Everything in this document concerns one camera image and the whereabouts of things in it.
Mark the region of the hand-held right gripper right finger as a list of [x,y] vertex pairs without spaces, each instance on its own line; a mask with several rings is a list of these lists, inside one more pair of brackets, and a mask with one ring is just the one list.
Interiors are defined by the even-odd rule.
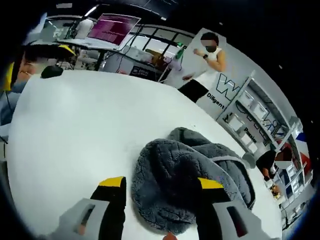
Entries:
[[200,240],[261,240],[261,220],[231,200],[222,184],[198,178],[195,219]]

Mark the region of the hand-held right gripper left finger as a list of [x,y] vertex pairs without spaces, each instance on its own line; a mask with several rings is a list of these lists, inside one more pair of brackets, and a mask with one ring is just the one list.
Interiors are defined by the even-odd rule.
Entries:
[[90,198],[83,198],[60,217],[47,240],[120,240],[125,223],[127,181],[124,176],[101,181]]

